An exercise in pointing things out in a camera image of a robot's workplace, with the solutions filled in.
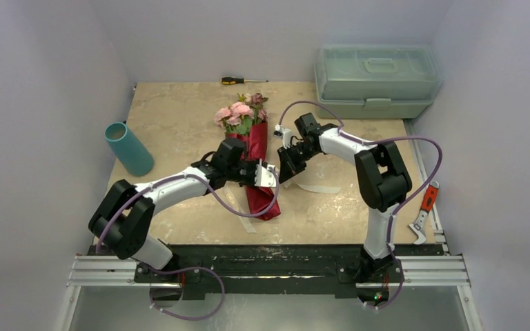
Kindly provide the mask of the cream printed ribbon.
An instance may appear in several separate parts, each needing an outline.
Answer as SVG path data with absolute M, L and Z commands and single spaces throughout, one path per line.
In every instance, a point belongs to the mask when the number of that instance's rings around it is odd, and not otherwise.
M 291 179 L 290 181 L 287 181 L 286 183 L 284 183 L 283 187 L 289 188 L 292 185 L 297 186 L 301 188 L 302 190 L 313 192 L 313 193 L 318 193 L 318 194 L 338 194 L 341 190 L 340 187 L 330 187 L 330 186 L 322 186 L 322 185 L 305 185 L 305 184 L 296 182 L 296 180 L 294 179 Z M 239 204 L 235 195 L 233 194 L 233 192 L 230 190 L 230 188 L 227 185 L 224 188 L 224 196 L 228 199 L 230 206 L 235 211 L 244 212 L 243 207 Z M 239 217 L 239 220 L 247 233 L 255 234 L 257 232 L 248 217 Z

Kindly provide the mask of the pink flower bouquet red wrap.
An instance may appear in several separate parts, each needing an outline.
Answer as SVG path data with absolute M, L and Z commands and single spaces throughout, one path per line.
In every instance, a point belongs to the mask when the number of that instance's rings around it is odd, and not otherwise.
M 238 94 L 238 101 L 219 109 L 213 121 L 224 129 L 227 137 L 237 138 L 246 144 L 246 156 L 250 159 L 265 160 L 268 150 L 268 113 L 264 107 L 268 97 L 261 93 Z M 274 192 L 271 188 L 246 188 L 250 214 L 266 209 Z M 257 218 L 269 221 L 281 215 L 276 202 L 271 209 Z

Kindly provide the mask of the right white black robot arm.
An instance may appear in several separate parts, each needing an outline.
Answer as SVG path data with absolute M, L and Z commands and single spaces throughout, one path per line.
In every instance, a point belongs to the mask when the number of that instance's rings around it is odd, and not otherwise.
M 292 140 L 292 131 L 280 124 L 275 126 L 273 133 L 282 140 L 277 150 L 280 182 L 303 172 L 307 161 L 319 154 L 333 155 L 352 164 L 361 197 L 369 208 L 359 269 L 365 279 L 379 279 L 386 273 L 394 250 L 389 219 L 412 188 L 398 147 L 393 142 L 359 139 L 332 123 L 321 125 L 311 113 L 295 120 L 295 126 L 301 136 L 297 142 Z

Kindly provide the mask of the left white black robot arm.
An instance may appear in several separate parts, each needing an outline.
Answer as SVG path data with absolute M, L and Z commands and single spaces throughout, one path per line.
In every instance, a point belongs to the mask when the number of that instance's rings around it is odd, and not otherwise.
M 149 265 L 160 281 L 172 281 L 178 273 L 175 253 L 150 236 L 152 218 L 188 199 L 215 193 L 229 181 L 254 186 L 265 168 L 262 160 L 246 156 L 243 141 L 226 138 L 215 151 L 177 174 L 148 183 L 115 182 L 91 217 L 88 229 L 116 257 L 138 260 Z

